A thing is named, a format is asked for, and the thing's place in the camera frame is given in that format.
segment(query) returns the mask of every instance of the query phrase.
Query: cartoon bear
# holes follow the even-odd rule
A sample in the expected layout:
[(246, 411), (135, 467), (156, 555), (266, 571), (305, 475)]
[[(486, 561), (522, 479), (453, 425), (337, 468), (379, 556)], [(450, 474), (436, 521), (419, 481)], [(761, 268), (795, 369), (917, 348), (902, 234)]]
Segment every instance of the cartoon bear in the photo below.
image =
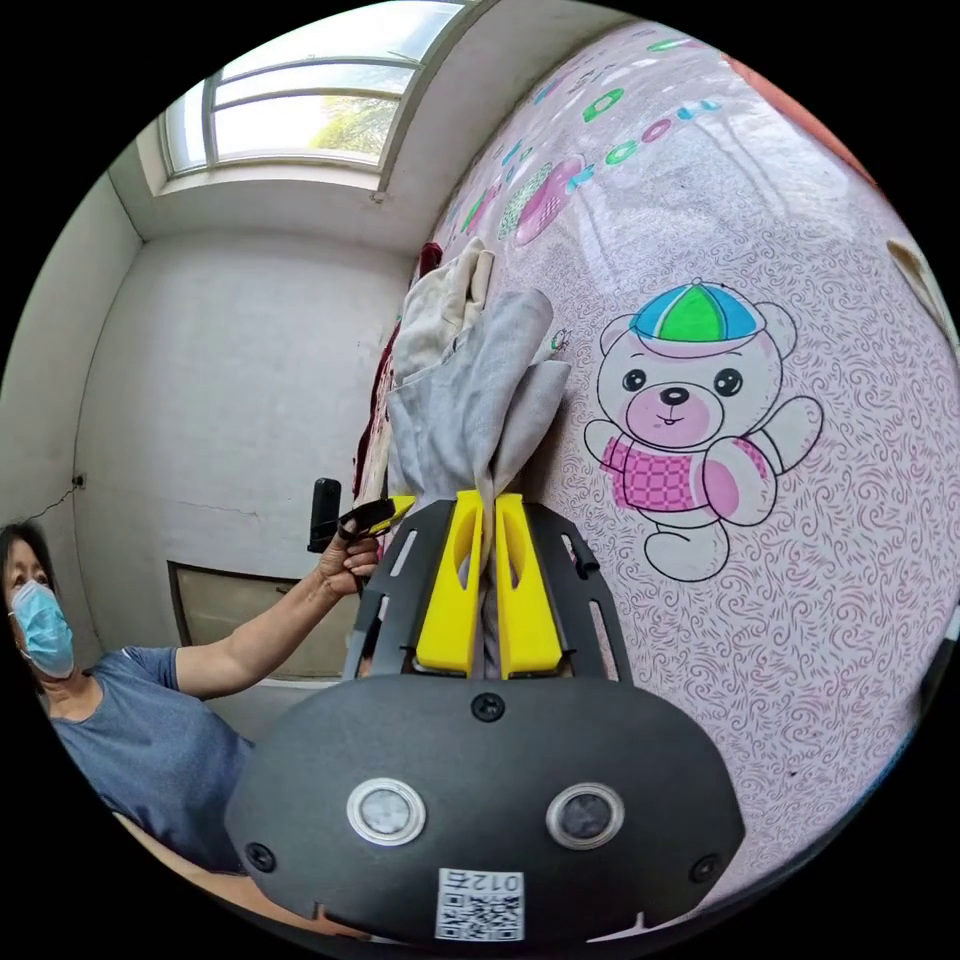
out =
[(597, 397), (608, 419), (588, 423), (584, 442), (617, 505), (656, 524), (644, 552), (664, 576), (716, 576), (730, 552), (724, 525), (766, 520), (777, 478), (817, 442), (816, 400), (775, 407), (796, 338), (782, 307), (700, 279), (601, 335)]

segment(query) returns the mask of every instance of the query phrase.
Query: skylight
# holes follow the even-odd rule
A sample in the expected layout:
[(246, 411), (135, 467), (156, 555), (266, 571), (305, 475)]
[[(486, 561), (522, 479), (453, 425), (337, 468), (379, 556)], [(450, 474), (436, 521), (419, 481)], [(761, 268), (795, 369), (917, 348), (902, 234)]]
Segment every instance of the skylight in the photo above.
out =
[(227, 64), (163, 118), (168, 172), (299, 162), (379, 171), (404, 94), (471, 0), (390, 0)]

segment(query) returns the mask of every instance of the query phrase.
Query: white cloth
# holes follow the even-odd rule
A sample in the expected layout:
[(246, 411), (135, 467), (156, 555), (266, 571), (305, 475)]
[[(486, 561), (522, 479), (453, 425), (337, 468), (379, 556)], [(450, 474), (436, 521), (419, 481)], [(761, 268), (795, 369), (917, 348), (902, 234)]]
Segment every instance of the white cloth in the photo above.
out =
[(453, 338), (473, 326), (486, 303), (492, 269), (493, 254), (474, 237), (459, 256), (410, 288), (393, 345), (397, 386), (439, 363)]
[(957, 363), (960, 363), (960, 336), (927, 258), (909, 240), (888, 240), (887, 250), (910, 289), (950, 341)]

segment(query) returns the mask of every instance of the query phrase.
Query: screw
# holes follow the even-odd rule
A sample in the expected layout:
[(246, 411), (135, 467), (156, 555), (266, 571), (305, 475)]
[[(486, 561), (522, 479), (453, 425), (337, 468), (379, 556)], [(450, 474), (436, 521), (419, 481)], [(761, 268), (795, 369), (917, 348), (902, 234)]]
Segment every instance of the screw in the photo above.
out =
[(503, 711), (507, 709), (507, 706), (503, 702), (503, 697), (495, 693), (481, 693), (473, 698), (470, 709), (482, 723), (493, 723), (503, 716)]
[(720, 858), (715, 853), (701, 857), (690, 868), (690, 879), (694, 883), (706, 883), (717, 872), (719, 865)]
[(262, 843), (248, 843), (247, 859), (261, 873), (270, 873), (277, 865), (274, 855)]

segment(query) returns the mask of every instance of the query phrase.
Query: gray cloth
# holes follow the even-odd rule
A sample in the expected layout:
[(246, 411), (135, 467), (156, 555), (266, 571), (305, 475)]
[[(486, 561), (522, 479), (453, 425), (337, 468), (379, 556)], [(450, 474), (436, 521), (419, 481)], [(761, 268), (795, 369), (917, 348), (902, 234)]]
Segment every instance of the gray cloth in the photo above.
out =
[(390, 493), (415, 496), (416, 509), (461, 490), (477, 490), (483, 499), (478, 632), (488, 673), (498, 659), (489, 562), (494, 500), (543, 440), (570, 375), (570, 365), (561, 360), (531, 366), (552, 320), (550, 301), (539, 290), (504, 294), (439, 363), (387, 394)]

